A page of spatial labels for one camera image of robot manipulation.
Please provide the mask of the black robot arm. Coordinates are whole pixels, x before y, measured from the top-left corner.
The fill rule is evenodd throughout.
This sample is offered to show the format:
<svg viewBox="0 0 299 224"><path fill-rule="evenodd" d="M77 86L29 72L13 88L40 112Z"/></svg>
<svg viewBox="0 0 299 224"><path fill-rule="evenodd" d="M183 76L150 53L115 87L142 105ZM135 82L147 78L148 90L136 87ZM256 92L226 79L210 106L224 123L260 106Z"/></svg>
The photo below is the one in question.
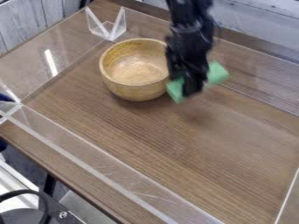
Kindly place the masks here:
<svg viewBox="0 0 299 224"><path fill-rule="evenodd" d="M166 36L170 78L183 79L182 95L203 90L210 71L207 55L214 45L212 0L166 0L171 34Z"/></svg>

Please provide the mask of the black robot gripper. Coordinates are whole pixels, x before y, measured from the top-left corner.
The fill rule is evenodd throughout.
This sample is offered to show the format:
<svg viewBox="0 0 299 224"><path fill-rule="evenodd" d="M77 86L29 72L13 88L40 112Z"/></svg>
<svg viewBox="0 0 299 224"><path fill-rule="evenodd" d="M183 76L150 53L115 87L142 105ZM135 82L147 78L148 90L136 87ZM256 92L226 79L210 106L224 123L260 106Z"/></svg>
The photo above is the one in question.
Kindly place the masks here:
<svg viewBox="0 0 299 224"><path fill-rule="evenodd" d="M183 76L183 95L190 97L203 90L207 81L207 54L214 44L215 23L212 20L195 20L191 23L172 21L171 34L166 36L166 58L170 79Z"/></svg>

